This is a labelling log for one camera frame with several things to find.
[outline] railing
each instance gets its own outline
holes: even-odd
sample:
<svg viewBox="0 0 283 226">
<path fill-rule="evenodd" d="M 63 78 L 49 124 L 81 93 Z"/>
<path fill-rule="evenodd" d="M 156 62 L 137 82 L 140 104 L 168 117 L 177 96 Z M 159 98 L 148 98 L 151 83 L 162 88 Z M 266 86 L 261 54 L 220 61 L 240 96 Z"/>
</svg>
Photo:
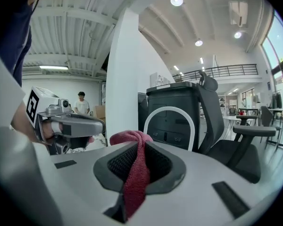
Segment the railing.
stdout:
<svg viewBox="0 0 283 226">
<path fill-rule="evenodd" d="M 196 81 L 200 78 L 199 70 L 184 73 L 184 75 L 173 76 L 175 82 Z M 214 68 L 206 68 L 204 71 L 209 77 L 225 77 L 234 75 L 256 75 L 258 74 L 256 64 L 229 65 Z"/>
</svg>

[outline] round ceiling light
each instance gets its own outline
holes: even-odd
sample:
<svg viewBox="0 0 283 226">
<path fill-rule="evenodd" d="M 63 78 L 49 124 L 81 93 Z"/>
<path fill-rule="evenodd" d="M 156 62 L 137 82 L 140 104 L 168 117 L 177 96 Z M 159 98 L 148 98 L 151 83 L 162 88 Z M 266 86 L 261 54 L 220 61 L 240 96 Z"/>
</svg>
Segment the round ceiling light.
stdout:
<svg viewBox="0 0 283 226">
<path fill-rule="evenodd" d="M 237 32 L 237 33 L 235 33 L 235 35 L 234 35 L 235 39 L 238 39 L 238 38 L 240 38 L 241 36 L 242 36 L 242 33 L 241 33 L 241 32 Z"/>
<path fill-rule="evenodd" d="M 171 0 L 171 4 L 178 7 L 183 4 L 183 0 Z"/>
<path fill-rule="evenodd" d="M 196 41 L 196 43 L 195 43 L 195 45 L 197 46 L 197 47 L 199 47 L 199 46 L 201 46 L 203 44 L 203 42 L 201 41 L 201 40 L 197 40 Z"/>
</svg>

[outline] dark blue sleeve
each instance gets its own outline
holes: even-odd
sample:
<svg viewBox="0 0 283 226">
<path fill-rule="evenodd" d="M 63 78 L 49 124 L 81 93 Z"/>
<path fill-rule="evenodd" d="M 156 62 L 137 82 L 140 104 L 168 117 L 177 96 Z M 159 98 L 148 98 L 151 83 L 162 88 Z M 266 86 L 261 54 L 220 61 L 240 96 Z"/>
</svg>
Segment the dark blue sleeve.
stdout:
<svg viewBox="0 0 283 226">
<path fill-rule="evenodd" d="M 27 0 L 17 0 L 17 6 L 11 6 L 12 11 L 7 13 L 8 18 L 2 24 L 0 32 L 0 57 L 8 71 L 16 76 L 21 85 L 23 59 L 31 45 L 29 23 L 32 16 L 32 5 Z"/>
</svg>

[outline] red towel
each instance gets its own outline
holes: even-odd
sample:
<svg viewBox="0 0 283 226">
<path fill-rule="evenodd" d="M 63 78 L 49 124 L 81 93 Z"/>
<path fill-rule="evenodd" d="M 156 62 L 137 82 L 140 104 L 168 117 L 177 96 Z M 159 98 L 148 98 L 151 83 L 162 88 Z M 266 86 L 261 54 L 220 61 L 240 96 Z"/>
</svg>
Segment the red towel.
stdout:
<svg viewBox="0 0 283 226">
<path fill-rule="evenodd" d="M 153 141 L 149 135 L 141 131 L 126 130 L 113 135 L 110 144 L 115 145 L 127 141 L 137 141 L 137 157 L 130 169 L 124 185 L 124 201 L 127 219 L 129 219 L 145 200 L 145 190 L 150 183 L 150 171 L 146 166 L 145 142 Z"/>
</svg>

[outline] man in white t-shirt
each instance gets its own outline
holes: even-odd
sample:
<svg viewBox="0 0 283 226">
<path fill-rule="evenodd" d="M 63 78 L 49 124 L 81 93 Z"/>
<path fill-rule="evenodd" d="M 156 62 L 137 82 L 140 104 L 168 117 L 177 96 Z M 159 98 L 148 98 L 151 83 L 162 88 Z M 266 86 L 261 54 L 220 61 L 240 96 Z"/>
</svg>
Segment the man in white t-shirt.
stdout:
<svg viewBox="0 0 283 226">
<path fill-rule="evenodd" d="M 75 112 L 78 114 L 89 114 L 90 108 L 87 100 L 84 100 L 85 93 L 79 92 L 79 100 L 75 103 Z"/>
</svg>

